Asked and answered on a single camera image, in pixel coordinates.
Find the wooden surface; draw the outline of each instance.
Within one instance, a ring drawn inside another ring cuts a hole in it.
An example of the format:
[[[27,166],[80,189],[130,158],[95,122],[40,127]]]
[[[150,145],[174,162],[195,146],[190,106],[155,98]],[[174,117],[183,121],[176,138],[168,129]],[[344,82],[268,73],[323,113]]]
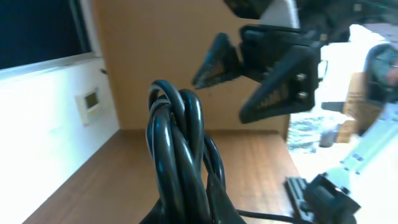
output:
[[[298,172],[280,136],[264,131],[210,134],[220,150],[227,193],[236,208],[291,214],[282,183]],[[144,132],[120,131],[25,223],[138,223],[158,198]]]
[[[155,79],[178,89],[192,80],[216,34],[237,45],[239,28],[258,23],[234,16],[223,1],[93,0],[94,13],[122,129],[147,125],[147,91]],[[289,116],[241,124],[238,113],[259,86],[241,77],[198,90],[206,129],[276,130],[286,136]]]

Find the window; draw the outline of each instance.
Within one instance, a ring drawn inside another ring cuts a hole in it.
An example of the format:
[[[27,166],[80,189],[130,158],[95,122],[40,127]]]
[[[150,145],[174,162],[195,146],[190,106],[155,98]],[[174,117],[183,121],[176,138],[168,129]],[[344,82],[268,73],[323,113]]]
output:
[[[0,30],[0,72],[91,53],[79,0],[0,0]]]

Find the wooden table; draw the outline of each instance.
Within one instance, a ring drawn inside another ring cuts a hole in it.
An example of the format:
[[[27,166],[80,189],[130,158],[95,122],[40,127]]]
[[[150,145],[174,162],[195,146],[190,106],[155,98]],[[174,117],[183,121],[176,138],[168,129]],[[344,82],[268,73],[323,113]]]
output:
[[[298,176],[298,172],[279,135],[261,131],[218,131],[210,135],[220,150],[227,193],[236,208],[292,213],[282,183],[285,176]],[[120,131],[25,223],[139,223],[158,198],[144,132]]]

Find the black cable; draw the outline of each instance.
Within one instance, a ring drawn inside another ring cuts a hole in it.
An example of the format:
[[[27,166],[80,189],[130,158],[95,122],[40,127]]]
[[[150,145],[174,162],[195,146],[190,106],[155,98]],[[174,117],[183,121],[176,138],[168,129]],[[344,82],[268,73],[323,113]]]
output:
[[[205,134],[200,100],[165,80],[149,88],[147,145],[154,161],[160,199],[141,223],[244,223],[238,214],[303,223],[291,217],[235,210],[225,193],[224,165],[214,141]],[[201,161],[208,175],[201,180]]]
[[[294,223],[294,224],[313,224],[312,222],[309,222],[309,221],[298,220],[296,218],[287,217],[284,215],[271,215],[271,214],[263,214],[263,213],[257,213],[257,212],[247,212],[247,211],[242,211],[242,210],[238,210],[238,209],[237,209],[237,211],[241,216],[249,217],[249,218],[260,218],[260,219],[274,220],[274,221]]]

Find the white wall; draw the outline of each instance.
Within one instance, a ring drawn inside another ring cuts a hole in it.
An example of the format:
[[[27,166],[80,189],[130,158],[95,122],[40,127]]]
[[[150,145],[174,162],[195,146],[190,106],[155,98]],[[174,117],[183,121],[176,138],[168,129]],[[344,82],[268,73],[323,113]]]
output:
[[[118,129],[102,59],[0,80],[0,223],[22,223]],[[99,87],[105,112],[84,126],[75,95]]]

